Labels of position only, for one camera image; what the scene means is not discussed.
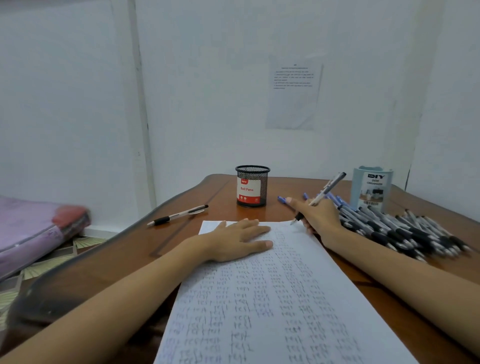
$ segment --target pink mattress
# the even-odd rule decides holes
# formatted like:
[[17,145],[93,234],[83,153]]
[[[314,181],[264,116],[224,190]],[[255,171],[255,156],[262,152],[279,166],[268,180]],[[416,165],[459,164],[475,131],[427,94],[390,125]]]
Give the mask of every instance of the pink mattress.
[[90,225],[82,206],[31,202],[0,196],[0,281]]

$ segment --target hand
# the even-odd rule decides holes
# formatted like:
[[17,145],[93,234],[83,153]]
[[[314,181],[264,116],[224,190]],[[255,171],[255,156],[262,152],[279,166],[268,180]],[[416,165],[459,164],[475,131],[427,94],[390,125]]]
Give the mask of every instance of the hand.
[[195,240],[193,244],[202,245],[205,260],[226,262],[270,249],[273,246],[270,240],[247,243],[268,231],[269,226],[259,226],[258,220],[246,218],[229,226],[226,221],[222,221],[212,232],[191,239]]
[[320,200],[317,206],[309,206],[311,200],[305,203],[300,202],[294,198],[287,197],[287,203],[295,210],[304,215],[302,220],[303,225],[307,228],[308,233],[313,234],[330,228],[341,228],[340,219],[338,218],[338,210],[332,200],[324,198]]

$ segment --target red and white label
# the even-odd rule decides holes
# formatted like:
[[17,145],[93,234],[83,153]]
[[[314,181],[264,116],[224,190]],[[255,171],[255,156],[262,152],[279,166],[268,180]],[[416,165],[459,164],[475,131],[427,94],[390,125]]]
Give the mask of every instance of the red and white label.
[[260,180],[246,180],[237,177],[237,200],[247,204],[259,204],[260,187]]

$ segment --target pen holder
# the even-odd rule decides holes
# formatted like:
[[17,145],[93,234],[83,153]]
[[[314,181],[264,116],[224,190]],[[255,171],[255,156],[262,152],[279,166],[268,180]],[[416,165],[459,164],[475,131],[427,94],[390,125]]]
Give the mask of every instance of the pen holder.
[[237,205],[261,207],[267,203],[267,179],[270,168],[264,166],[238,166]]
[[383,170],[381,167],[360,166],[353,170],[350,206],[357,210],[359,207],[375,208],[384,212],[385,203],[392,187],[392,170]]

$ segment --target person's right arm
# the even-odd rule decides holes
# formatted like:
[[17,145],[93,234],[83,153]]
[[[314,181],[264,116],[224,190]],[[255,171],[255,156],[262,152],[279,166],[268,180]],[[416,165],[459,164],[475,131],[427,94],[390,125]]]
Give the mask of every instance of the person's right arm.
[[386,286],[422,316],[480,357],[480,285],[385,248],[344,229],[331,200],[308,206],[288,198],[322,242]]

